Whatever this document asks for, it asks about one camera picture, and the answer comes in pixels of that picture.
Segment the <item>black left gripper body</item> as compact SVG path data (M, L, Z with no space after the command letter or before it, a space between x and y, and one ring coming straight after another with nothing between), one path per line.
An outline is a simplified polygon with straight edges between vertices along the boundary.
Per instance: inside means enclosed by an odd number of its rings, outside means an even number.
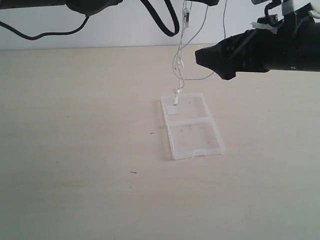
M209 7L216 6L220 2L220 0L192 0L192 1L196 3L205 4Z

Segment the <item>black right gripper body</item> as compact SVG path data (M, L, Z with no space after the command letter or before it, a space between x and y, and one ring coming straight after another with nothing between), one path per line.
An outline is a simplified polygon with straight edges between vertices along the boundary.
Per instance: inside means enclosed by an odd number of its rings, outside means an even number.
M287 21L276 34L266 29L247 30L243 38L241 72L320 71L320 24L311 17Z

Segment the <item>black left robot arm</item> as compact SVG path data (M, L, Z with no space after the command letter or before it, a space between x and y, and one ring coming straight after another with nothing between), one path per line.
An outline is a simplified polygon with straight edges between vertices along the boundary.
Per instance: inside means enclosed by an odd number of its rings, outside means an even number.
M122 0L1 0L0 9L67 6L74 12L92 16L122 2Z

